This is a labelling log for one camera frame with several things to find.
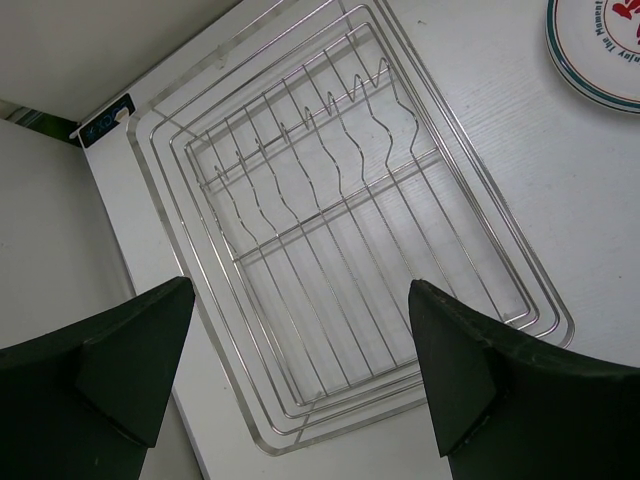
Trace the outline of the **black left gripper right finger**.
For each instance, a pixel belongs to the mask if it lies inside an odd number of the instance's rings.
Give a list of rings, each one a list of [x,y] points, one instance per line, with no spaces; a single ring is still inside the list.
[[[456,479],[635,479],[639,371],[516,330],[424,280],[408,295],[439,454]]]

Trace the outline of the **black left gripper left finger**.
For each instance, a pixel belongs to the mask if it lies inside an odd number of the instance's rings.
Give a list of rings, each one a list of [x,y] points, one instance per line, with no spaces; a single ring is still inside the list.
[[[157,444],[195,304],[175,277],[1,351],[4,479],[136,479]]]

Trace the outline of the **green rim dotted plate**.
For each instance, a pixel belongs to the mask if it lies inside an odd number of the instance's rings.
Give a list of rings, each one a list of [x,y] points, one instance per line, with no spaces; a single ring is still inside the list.
[[[549,1],[546,23],[587,87],[608,100],[639,106],[637,1]]]

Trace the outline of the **green band ceramic plate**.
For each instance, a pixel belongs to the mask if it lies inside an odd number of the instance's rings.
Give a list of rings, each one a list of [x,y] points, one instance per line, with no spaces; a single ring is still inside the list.
[[[638,105],[629,105],[626,101],[608,100],[604,94],[597,93],[594,87],[586,86],[582,79],[568,65],[568,60],[563,56],[558,44],[557,35],[549,23],[545,24],[545,40],[552,64],[560,77],[565,80],[571,88],[600,106],[619,112],[639,115]]]

